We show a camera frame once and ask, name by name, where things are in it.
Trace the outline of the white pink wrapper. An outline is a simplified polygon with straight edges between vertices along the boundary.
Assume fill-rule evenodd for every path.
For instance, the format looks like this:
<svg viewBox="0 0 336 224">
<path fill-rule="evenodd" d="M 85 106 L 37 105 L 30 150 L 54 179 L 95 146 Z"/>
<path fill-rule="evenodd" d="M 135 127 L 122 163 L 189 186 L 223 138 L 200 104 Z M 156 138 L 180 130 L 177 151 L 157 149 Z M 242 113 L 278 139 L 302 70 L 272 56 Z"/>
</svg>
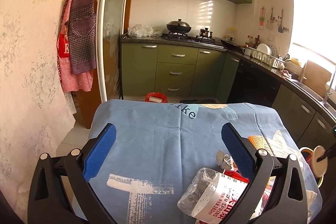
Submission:
<svg viewBox="0 0 336 224">
<path fill-rule="evenodd" d="M 216 161 L 217 165 L 220 166 L 222 170 L 238 170 L 232 156 L 230 154 L 224 153 L 222 150 L 219 150 L 216 153 Z"/>
</svg>

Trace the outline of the clear crushed plastic bottle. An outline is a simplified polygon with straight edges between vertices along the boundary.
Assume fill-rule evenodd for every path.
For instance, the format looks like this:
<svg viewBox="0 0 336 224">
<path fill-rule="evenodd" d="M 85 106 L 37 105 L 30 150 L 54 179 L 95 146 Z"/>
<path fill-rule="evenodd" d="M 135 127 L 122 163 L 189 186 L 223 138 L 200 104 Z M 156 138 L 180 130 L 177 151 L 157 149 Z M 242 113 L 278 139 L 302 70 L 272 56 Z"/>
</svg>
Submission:
<svg viewBox="0 0 336 224">
<path fill-rule="evenodd" d="M 199 223 L 220 223 L 234 207 L 249 180 L 235 171 L 201 168 L 177 203 Z"/>
</svg>

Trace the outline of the yellow rimmed trash bin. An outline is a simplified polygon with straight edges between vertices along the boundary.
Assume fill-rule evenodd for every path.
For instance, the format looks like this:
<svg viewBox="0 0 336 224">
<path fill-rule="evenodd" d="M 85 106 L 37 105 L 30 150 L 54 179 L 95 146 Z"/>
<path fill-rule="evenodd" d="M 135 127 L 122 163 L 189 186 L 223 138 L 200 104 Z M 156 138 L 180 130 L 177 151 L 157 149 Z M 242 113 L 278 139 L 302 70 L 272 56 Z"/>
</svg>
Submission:
<svg viewBox="0 0 336 224">
<path fill-rule="evenodd" d="M 324 155 L 326 150 L 321 145 L 318 145 L 314 149 L 301 147 L 299 150 L 308 163 L 315 179 L 317 180 L 317 185 L 320 188 L 323 183 L 324 174 L 327 171 L 328 163 L 327 159 L 323 159 L 321 161 L 318 161 L 318 159 Z"/>
</svg>

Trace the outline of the steel kitchen faucet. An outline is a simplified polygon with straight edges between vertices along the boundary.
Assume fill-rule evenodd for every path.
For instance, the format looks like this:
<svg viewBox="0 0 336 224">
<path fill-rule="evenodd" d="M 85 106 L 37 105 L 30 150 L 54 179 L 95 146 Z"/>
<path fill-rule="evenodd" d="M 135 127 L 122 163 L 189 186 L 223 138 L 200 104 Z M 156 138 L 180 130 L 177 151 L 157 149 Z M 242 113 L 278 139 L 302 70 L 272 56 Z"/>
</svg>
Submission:
<svg viewBox="0 0 336 224">
<path fill-rule="evenodd" d="M 334 72 L 331 75 L 331 79 L 325 84 L 324 92 L 323 92 L 323 102 L 327 102 L 329 97 L 333 94 L 332 90 L 333 90 L 333 83 L 335 80 L 335 74 L 336 74 L 336 69 L 334 69 Z"/>
</svg>

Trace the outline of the blue patterned tablecloth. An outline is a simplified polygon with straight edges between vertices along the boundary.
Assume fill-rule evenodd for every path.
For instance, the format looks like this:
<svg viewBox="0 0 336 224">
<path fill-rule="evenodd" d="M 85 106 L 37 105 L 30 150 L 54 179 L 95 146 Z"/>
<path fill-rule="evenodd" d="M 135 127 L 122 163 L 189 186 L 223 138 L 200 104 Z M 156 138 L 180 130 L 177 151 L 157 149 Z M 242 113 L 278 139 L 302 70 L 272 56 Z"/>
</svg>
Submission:
<svg viewBox="0 0 336 224">
<path fill-rule="evenodd" d="M 117 223 L 194 223 L 177 203 L 200 168 L 218 168 L 215 155 L 226 151 L 225 123 L 242 137 L 263 137 L 273 156 L 299 154 L 269 107 L 111 100 L 97 109 L 90 137 L 113 124 L 116 141 L 89 183 Z"/>
</svg>

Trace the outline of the wooden cutting board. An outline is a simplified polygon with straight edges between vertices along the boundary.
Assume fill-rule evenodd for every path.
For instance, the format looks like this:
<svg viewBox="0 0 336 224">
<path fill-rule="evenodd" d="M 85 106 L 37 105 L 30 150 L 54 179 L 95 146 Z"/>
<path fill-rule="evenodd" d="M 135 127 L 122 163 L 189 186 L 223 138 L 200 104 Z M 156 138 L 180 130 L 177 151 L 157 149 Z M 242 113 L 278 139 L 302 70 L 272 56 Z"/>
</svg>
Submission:
<svg viewBox="0 0 336 224">
<path fill-rule="evenodd" d="M 303 73 L 303 83 L 323 97 L 326 93 L 326 83 L 331 79 L 331 73 L 313 61 L 308 60 Z"/>
</svg>

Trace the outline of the red bucket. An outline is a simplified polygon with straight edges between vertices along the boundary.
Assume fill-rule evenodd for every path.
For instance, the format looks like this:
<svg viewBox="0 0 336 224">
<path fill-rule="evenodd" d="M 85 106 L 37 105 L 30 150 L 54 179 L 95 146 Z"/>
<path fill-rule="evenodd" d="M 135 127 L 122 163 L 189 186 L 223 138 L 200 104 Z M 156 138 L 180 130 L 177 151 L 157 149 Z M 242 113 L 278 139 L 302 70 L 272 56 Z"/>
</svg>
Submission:
<svg viewBox="0 0 336 224">
<path fill-rule="evenodd" d="M 145 102 L 167 103 L 168 98 L 165 94 L 159 92 L 152 92 L 146 95 Z"/>
</svg>

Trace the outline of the white mug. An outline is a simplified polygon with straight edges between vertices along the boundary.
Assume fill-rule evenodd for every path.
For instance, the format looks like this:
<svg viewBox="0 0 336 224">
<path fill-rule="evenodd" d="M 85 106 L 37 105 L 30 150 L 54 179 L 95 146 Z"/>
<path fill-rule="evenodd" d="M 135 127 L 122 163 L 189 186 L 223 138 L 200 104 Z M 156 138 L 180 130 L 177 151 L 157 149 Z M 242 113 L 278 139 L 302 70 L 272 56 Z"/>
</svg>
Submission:
<svg viewBox="0 0 336 224">
<path fill-rule="evenodd" d="M 243 53 L 246 56 L 250 56 L 252 53 L 252 50 L 250 48 L 243 48 Z"/>
</svg>

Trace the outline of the green lower cabinets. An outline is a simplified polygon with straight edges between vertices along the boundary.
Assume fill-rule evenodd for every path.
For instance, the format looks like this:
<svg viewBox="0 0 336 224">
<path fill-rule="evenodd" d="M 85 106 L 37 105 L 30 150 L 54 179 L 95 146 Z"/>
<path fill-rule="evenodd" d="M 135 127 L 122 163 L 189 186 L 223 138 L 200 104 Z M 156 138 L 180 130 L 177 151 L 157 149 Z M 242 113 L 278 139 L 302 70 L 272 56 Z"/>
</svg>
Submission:
<svg viewBox="0 0 336 224">
<path fill-rule="evenodd" d="M 299 147 L 335 143 L 335 109 L 296 80 L 235 51 L 130 39 L 121 44 L 122 93 L 274 108 Z"/>
</svg>

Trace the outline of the purple checked apron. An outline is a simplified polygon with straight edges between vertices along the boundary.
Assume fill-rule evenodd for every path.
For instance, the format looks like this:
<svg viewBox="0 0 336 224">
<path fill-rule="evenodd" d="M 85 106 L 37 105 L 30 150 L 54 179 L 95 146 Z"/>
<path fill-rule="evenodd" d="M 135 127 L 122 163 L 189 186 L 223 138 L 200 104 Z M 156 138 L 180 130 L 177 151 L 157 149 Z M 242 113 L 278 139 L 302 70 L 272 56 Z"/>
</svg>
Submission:
<svg viewBox="0 0 336 224">
<path fill-rule="evenodd" d="M 95 0 L 72 0 L 68 23 L 72 74 L 96 68 Z"/>
</svg>

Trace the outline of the small black kettle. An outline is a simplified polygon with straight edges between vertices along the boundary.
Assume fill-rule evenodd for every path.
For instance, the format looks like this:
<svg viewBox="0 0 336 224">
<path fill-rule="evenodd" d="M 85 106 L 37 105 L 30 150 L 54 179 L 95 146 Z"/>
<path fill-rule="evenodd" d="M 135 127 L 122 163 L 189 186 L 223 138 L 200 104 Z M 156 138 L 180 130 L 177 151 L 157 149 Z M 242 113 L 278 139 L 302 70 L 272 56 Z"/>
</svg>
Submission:
<svg viewBox="0 0 336 224">
<path fill-rule="evenodd" d="M 213 32 L 210 31 L 208 28 L 200 29 L 199 36 L 202 38 L 211 39 L 213 36 Z"/>
</svg>

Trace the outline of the clear plastic bag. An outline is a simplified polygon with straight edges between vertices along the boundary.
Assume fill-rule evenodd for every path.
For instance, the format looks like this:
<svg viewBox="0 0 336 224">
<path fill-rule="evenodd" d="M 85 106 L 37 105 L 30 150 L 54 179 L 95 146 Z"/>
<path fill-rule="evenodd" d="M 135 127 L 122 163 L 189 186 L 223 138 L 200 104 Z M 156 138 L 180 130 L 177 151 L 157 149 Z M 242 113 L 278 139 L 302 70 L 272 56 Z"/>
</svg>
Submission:
<svg viewBox="0 0 336 224">
<path fill-rule="evenodd" d="M 128 35 L 134 38 L 150 37 L 154 33 L 153 28 L 148 25 L 136 24 L 128 30 Z"/>
</svg>

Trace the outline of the gas stove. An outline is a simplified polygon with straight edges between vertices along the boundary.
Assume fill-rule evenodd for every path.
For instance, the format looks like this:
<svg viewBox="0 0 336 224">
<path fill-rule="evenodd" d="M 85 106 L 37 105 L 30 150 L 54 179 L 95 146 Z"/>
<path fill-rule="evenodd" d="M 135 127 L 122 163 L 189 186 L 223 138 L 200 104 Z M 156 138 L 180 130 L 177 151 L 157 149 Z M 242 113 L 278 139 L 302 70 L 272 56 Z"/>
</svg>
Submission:
<svg viewBox="0 0 336 224">
<path fill-rule="evenodd" d="M 188 36 L 187 34 L 179 34 L 179 33 L 172 33 L 172 32 L 169 32 L 168 34 L 162 34 L 162 37 L 168 40 L 173 40 L 173 41 L 215 44 L 215 40 L 212 38 L 203 38 L 200 36 L 192 37 L 192 36 Z"/>
</svg>

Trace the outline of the black wok with lid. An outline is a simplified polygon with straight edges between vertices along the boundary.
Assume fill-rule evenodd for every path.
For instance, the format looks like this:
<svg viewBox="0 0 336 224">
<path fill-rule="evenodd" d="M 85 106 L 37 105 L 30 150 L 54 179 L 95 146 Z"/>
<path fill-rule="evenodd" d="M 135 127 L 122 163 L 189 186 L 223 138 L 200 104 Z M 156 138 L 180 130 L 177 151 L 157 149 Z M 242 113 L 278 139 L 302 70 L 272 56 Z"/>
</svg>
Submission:
<svg viewBox="0 0 336 224">
<path fill-rule="evenodd" d="M 166 27 L 170 32 L 178 34 L 187 34 L 191 31 L 191 26 L 181 19 L 169 22 Z"/>
</svg>

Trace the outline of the glass sliding door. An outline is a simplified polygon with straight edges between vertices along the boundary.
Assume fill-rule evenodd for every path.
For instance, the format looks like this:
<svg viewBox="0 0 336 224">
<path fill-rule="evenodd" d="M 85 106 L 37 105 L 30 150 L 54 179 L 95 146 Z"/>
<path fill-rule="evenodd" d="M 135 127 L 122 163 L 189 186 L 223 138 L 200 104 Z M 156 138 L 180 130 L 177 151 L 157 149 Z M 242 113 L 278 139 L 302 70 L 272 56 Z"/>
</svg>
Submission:
<svg viewBox="0 0 336 224">
<path fill-rule="evenodd" d="M 121 97 L 120 41 L 126 0 L 97 0 L 96 64 L 102 102 Z"/>
</svg>

